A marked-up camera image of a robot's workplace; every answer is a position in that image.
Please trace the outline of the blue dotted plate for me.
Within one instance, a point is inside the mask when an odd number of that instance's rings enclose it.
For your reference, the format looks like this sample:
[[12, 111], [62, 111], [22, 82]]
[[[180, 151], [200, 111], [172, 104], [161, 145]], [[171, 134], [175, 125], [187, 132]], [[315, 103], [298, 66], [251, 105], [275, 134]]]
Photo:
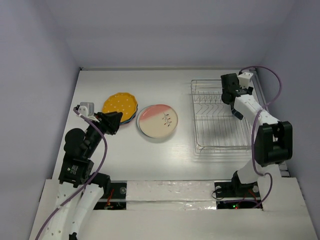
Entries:
[[136, 117], [137, 111], [138, 111], [138, 108], [136, 108], [135, 112], [132, 114], [132, 116], [129, 119], [121, 121], [120, 125], [125, 125], [125, 124], [131, 122]]

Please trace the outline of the dark blue plate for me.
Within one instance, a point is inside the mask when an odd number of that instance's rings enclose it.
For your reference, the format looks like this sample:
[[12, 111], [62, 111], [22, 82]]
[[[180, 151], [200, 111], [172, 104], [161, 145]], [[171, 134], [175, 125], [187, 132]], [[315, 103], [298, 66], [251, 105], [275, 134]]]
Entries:
[[233, 115], [234, 117], [236, 117], [236, 118], [239, 119], [239, 120], [242, 120], [243, 117], [244, 117], [239, 111], [237, 111], [237, 110], [234, 109], [233, 107], [231, 108], [231, 113], [232, 113], [232, 115]]

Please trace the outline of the pink dotted plate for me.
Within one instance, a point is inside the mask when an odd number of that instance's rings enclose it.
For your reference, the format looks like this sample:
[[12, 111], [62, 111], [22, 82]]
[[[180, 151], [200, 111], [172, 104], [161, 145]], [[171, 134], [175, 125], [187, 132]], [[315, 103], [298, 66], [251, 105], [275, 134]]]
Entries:
[[134, 119], [135, 119], [135, 117], [132, 117], [124, 122], [121, 122], [120, 125], [122, 126], [122, 125], [128, 124], [128, 123], [132, 122]]

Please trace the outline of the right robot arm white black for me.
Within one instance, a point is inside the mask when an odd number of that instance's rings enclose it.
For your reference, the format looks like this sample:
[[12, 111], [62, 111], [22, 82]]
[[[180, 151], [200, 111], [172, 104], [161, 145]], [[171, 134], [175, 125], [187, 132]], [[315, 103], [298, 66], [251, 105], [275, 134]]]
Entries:
[[230, 190], [242, 196], [265, 174], [269, 165], [280, 164], [292, 158], [293, 126], [289, 121], [280, 121], [264, 109], [253, 96], [249, 85], [253, 74], [244, 72], [224, 74], [221, 100], [230, 106], [232, 114], [252, 125], [251, 160], [237, 170], [231, 179]]

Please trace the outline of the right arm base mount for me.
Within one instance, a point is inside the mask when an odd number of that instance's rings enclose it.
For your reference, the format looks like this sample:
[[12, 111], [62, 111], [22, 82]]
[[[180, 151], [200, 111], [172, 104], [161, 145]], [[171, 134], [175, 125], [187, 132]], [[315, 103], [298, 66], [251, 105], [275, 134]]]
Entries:
[[218, 181], [214, 183], [214, 191], [211, 197], [216, 201], [218, 210], [238, 210], [262, 208], [258, 183], [254, 182], [239, 193], [233, 189], [230, 181]]

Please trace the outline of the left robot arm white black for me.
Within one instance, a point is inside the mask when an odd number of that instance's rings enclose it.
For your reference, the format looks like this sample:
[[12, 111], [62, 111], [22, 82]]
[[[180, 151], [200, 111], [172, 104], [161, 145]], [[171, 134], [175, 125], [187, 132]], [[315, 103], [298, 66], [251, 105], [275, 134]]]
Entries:
[[107, 141], [105, 135], [117, 133], [123, 114], [98, 112], [85, 117], [77, 109], [74, 112], [89, 126], [85, 131], [73, 128], [65, 135], [54, 210], [40, 227], [37, 240], [81, 239], [98, 200], [111, 191], [110, 176], [92, 171], [91, 157], [100, 142]]

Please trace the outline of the yellow dotted plate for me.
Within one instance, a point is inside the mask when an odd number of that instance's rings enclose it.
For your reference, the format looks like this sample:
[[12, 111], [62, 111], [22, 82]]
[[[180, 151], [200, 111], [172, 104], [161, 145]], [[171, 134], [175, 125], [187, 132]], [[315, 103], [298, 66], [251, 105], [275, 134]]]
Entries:
[[128, 120], [138, 108], [138, 102], [134, 95], [128, 92], [118, 92], [111, 95], [103, 104], [102, 112], [122, 112], [121, 122]]

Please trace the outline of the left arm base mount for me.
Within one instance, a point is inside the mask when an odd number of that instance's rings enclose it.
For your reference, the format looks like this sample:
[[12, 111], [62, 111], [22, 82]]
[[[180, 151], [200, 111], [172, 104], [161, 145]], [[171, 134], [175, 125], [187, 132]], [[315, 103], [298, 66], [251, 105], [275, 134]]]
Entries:
[[127, 182], [112, 181], [108, 194], [98, 200], [94, 210], [126, 210]]

